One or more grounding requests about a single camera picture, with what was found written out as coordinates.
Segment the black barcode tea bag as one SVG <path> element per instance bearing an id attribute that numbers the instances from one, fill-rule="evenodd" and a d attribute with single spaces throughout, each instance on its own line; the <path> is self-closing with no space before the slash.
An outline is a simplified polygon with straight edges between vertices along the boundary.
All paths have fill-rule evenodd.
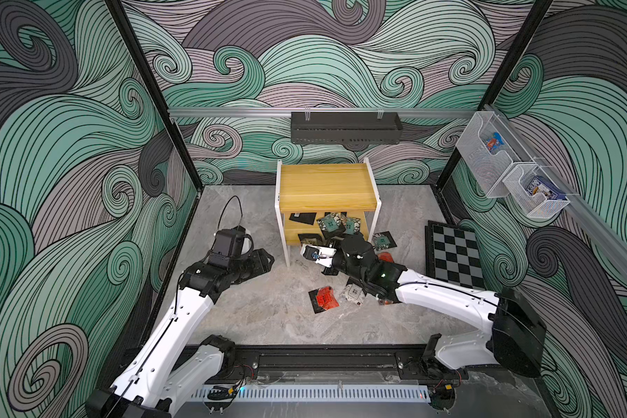
<path id="1" fill-rule="evenodd" d="M 313 226 L 316 222 L 316 216 L 316 212 L 293 212 L 288 219 L 292 222 Z"/>

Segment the clear wall bin upper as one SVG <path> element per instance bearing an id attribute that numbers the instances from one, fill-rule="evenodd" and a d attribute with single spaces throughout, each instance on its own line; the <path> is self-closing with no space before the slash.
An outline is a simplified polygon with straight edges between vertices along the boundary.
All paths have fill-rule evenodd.
<path id="1" fill-rule="evenodd" d="M 503 180 L 518 162 L 511 139 L 513 135 L 496 113 L 478 111 L 457 141 L 457 151 L 489 199 L 510 193 Z"/>

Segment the black frame post right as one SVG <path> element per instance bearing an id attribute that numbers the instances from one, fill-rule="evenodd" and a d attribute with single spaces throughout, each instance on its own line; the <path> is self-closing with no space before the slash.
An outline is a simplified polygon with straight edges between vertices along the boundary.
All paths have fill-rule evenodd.
<path id="1" fill-rule="evenodd" d="M 482 100 L 477 107 L 478 111 L 481 111 L 485 106 L 494 104 L 504 85 L 509 80 L 512 71 L 515 70 L 521 57 L 524 55 L 529 42 L 534 37 L 539 24 L 541 24 L 545 18 L 545 15 L 552 3 L 552 0 L 536 0 L 534 5 L 532 5 L 524 24 L 516 34 L 515 39 L 508 50 L 507 56 L 503 59 L 503 62 L 489 85 L 489 88 L 482 97 Z"/>

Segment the aluminium wall rail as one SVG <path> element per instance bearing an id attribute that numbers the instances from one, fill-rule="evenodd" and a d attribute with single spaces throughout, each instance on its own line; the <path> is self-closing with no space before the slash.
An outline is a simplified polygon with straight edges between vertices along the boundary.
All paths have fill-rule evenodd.
<path id="1" fill-rule="evenodd" d="M 574 158 L 555 138 L 550 127 L 540 124 L 537 130 L 525 135 L 496 106 L 486 104 L 483 109 L 498 116 L 502 125 L 509 130 L 511 144 L 518 148 L 517 153 L 524 160 L 536 164 L 568 195 L 570 203 L 564 211 L 603 255 L 602 260 L 608 261 L 611 269 L 618 273 L 620 281 L 627 285 L 627 243 L 583 198 L 583 187 L 578 181 Z"/>
<path id="2" fill-rule="evenodd" d="M 290 118 L 293 113 L 370 113 L 381 117 L 397 113 L 401 118 L 471 118 L 475 110 L 428 108 L 309 108 L 309 107 L 171 107 L 171 118 Z"/>

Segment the yellow label tea bag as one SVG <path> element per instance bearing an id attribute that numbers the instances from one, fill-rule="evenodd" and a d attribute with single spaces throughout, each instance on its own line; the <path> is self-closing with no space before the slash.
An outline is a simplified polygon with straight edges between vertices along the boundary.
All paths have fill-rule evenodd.
<path id="1" fill-rule="evenodd" d="M 322 236 L 317 233 L 299 233 L 298 238 L 302 245 L 323 246 L 325 244 Z"/>

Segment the clear wall bin lower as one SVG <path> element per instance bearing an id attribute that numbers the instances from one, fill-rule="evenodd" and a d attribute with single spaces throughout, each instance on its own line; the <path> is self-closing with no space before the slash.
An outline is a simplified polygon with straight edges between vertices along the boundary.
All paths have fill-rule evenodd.
<path id="1" fill-rule="evenodd" d="M 566 193 L 535 163 L 516 163 L 503 183 L 531 219 L 551 219 L 570 204 Z"/>

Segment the black frame post left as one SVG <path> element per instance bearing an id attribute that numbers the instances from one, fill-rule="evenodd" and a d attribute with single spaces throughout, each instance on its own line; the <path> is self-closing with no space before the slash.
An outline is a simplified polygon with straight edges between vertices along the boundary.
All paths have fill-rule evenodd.
<path id="1" fill-rule="evenodd" d="M 169 109 L 167 103 L 165 102 L 164 95 L 160 90 L 156 78 L 147 62 L 146 54 L 144 54 L 144 51 L 141 48 L 136 32 L 132 28 L 122 2 L 118 0 L 106 0 L 106 6 L 113 18 L 114 24 L 118 28 L 118 32 L 123 39 L 125 47 L 136 65 L 139 76 L 141 76 L 146 84 L 146 90 L 153 101 L 158 116 L 160 116 L 175 150 L 182 160 L 184 169 L 186 169 L 186 172 L 191 178 L 193 186 L 198 194 L 202 194 L 204 186 L 200 180 L 200 176 L 198 176 L 193 159 L 188 153 L 186 142 L 184 141 L 178 125 L 170 118 Z"/>

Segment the white metal wooden shelf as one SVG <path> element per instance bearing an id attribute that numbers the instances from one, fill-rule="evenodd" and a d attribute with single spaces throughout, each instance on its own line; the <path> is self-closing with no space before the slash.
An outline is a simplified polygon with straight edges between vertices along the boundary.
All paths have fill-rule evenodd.
<path id="1" fill-rule="evenodd" d="M 348 212 L 361 219 L 372 212 L 372 222 L 361 231 L 371 240 L 376 231 L 381 197 L 368 158 L 356 164 L 285 165 L 277 162 L 274 210 L 285 263 L 291 265 L 290 248 L 298 233 L 313 233 L 311 226 L 296 226 L 296 212 Z"/>

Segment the aluminium wall rail right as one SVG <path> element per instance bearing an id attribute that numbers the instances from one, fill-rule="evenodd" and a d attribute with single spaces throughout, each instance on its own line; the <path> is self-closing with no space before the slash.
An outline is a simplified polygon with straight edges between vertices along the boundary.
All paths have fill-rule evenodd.
<path id="1" fill-rule="evenodd" d="M 540 124 L 537 130 L 525 135 L 496 106 L 486 104 L 483 109 L 498 116 L 502 125 L 509 130 L 511 144 L 518 148 L 517 153 L 524 160 L 536 164 L 568 195 L 570 203 L 564 211 L 603 255 L 602 260 L 608 261 L 611 269 L 618 273 L 620 281 L 627 285 L 627 243 L 583 198 L 583 187 L 578 181 L 574 158 L 555 138 L 550 127 Z"/>

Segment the clear wall bin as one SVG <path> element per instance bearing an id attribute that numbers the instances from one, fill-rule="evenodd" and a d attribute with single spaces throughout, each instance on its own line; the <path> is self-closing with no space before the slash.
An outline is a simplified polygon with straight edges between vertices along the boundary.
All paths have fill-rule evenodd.
<path id="1" fill-rule="evenodd" d="M 496 113 L 478 111 L 457 141 L 457 151 L 489 199 L 510 193 L 503 180 L 518 162 L 511 139 L 513 135 Z"/>
<path id="2" fill-rule="evenodd" d="M 551 219 L 570 204 L 566 193 L 535 163 L 516 163 L 503 183 L 531 219 Z"/>

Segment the green label tea bag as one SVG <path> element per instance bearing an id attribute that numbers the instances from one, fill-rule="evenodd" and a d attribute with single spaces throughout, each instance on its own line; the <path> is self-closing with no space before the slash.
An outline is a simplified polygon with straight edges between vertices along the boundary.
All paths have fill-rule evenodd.
<path id="1" fill-rule="evenodd" d="M 341 236 L 346 231 L 339 212 L 326 212 L 321 218 L 317 219 L 316 222 L 322 232 L 324 240 Z"/>

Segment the aluminium wall rail back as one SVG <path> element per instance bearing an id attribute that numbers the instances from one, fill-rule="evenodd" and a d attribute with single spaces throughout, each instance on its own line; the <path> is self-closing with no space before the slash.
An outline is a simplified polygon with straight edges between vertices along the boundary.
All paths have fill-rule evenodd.
<path id="1" fill-rule="evenodd" d="M 309 108 L 309 107 L 171 107 L 171 118 L 290 118 L 293 113 L 370 113 L 381 117 L 397 113 L 401 118 L 471 118 L 475 110 L 428 108 Z"/>

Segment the black frame post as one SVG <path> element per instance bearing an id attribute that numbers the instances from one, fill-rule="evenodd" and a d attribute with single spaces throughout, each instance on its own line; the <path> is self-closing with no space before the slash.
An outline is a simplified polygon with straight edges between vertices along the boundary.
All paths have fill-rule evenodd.
<path id="1" fill-rule="evenodd" d="M 534 5 L 532 5 L 524 24 L 516 34 L 515 39 L 508 50 L 507 56 L 503 59 L 503 62 L 489 85 L 489 88 L 482 97 L 482 100 L 477 107 L 478 111 L 481 111 L 485 106 L 494 104 L 504 85 L 509 80 L 512 71 L 515 70 L 521 57 L 524 55 L 529 42 L 534 37 L 539 24 L 541 24 L 545 18 L 545 15 L 552 3 L 552 0 L 536 0 Z"/>
<path id="2" fill-rule="evenodd" d="M 123 39 L 125 47 L 136 65 L 139 76 L 141 76 L 146 84 L 146 90 L 153 101 L 158 116 L 160 116 L 175 150 L 182 160 L 184 169 L 186 169 L 186 172 L 191 178 L 193 186 L 198 194 L 202 194 L 204 186 L 200 180 L 200 176 L 198 176 L 193 159 L 188 153 L 186 142 L 184 141 L 178 125 L 170 118 L 169 109 L 167 103 L 165 102 L 164 95 L 160 90 L 156 78 L 147 62 L 146 54 L 144 54 L 144 51 L 141 48 L 136 32 L 132 28 L 122 2 L 118 0 L 106 0 L 106 6 L 113 18 L 114 24 L 118 28 L 118 32 Z"/>

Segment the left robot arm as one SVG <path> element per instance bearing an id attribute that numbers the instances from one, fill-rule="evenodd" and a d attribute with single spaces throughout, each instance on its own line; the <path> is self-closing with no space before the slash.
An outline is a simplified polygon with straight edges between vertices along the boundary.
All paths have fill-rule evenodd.
<path id="1" fill-rule="evenodd" d="M 219 296 L 233 284 L 271 270 L 274 258 L 255 248 L 243 226 L 221 229 L 202 261 L 182 273 L 174 300 L 158 327 L 109 386 L 85 404 L 90 417 L 174 417 L 191 395 L 223 368 L 233 342 L 213 336 L 180 367 L 175 363 Z"/>

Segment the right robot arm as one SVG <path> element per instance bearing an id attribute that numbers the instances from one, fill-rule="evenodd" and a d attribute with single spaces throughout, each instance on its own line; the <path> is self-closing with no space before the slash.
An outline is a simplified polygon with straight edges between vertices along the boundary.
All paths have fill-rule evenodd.
<path id="1" fill-rule="evenodd" d="M 495 293 L 430 278 L 381 260 L 360 235 L 348 235 L 324 247 L 304 245 L 301 255 L 323 266 L 325 273 L 348 276 L 365 295 L 425 307 L 473 327 L 466 334 L 432 335 L 423 354 L 425 367 L 458 370 L 498 365 L 520 376 L 540 376 L 546 325 L 529 301 L 513 289 Z"/>

